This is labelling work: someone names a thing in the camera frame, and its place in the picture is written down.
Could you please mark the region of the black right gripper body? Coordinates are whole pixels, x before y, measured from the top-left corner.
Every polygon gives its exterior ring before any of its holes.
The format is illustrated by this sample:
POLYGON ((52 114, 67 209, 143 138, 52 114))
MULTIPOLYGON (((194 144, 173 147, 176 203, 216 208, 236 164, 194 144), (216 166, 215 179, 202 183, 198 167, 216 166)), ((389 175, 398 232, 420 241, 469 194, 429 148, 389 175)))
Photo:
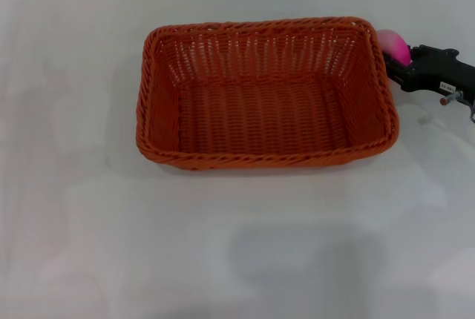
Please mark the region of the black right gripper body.
POLYGON ((403 91, 474 93, 474 66, 458 61, 450 51, 416 56, 407 68, 403 91))

